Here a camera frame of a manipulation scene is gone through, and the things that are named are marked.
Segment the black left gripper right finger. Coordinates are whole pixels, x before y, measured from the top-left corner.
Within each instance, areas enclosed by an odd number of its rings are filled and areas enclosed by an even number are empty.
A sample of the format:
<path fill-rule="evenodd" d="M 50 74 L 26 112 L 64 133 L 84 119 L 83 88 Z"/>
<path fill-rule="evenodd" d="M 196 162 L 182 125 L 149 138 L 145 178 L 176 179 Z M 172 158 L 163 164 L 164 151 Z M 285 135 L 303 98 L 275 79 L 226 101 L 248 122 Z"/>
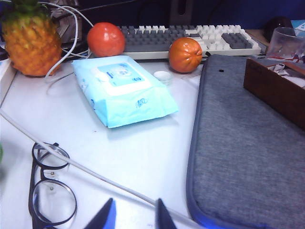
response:
<path fill-rule="evenodd" d="M 155 202 L 155 224 L 157 229 L 177 229 L 161 198 Z"/>

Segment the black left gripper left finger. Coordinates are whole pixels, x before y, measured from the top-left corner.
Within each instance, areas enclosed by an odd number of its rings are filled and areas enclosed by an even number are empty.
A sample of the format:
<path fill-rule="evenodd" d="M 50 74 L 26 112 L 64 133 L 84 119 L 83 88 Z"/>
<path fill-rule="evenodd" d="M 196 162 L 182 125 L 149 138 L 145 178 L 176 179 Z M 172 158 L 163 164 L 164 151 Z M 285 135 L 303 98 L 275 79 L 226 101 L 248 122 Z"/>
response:
<path fill-rule="evenodd" d="M 85 226 L 85 229 L 114 229 L 115 221 L 116 205 L 113 198 L 110 198 Z"/>

